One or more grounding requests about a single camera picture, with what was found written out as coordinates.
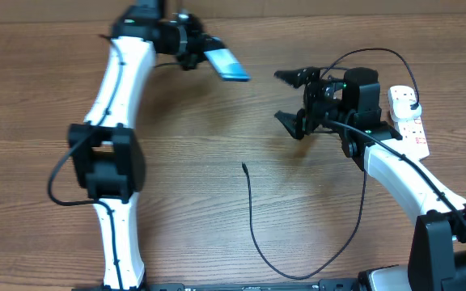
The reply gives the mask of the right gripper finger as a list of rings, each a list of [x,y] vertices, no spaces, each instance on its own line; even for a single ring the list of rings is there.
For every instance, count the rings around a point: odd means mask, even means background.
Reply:
[[[294,89],[320,79],[321,68],[304,67],[296,70],[277,70],[274,77],[292,86]]]
[[[303,108],[299,109],[295,115],[278,111],[274,114],[274,117],[294,139],[302,140],[307,134],[307,118]]]

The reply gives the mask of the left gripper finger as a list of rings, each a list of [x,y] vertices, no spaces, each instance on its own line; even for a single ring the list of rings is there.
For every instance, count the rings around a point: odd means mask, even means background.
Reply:
[[[217,36],[201,34],[201,51],[203,53],[223,49],[223,42]]]
[[[195,70],[200,62],[198,53],[183,53],[178,56],[178,64],[182,70]]]

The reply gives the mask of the blue Galaxy smartphone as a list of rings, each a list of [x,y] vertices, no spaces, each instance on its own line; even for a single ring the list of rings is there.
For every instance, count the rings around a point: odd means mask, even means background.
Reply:
[[[251,80],[250,75],[224,43],[223,49],[205,52],[204,55],[223,81],[248,82]]]

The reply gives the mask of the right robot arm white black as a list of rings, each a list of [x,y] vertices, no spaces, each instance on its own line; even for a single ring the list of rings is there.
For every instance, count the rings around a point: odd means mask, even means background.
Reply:
[[[400,133],[381,119],[378,73],[353,68],[323,78],[306,67],[275,77],[302,87],[303,108],[277,112],[289,134],[301,140],[318,127],[339,135],[341,148],[381,183],[414,224],[406,265],[360,272],[354,290],[466,290],[466,200],[446,188],[413,154]]]

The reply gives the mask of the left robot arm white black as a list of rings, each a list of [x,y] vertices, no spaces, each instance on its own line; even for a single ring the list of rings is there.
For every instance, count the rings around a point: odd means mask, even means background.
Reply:
[[[112,25],[108,65],[99,93],[81,124],[68,132],[69,151],[86,204],[97,213],[104,247],[102,290],[145,290],[146,267],[139,251],[137,203],[146,162],[134,127],[146,80],[158,68],[157,54],[172,55],[183,70],[208,61],[224,81],[250,79],[199,18],[182,10],[164,18],[163,1],[139,1]]]

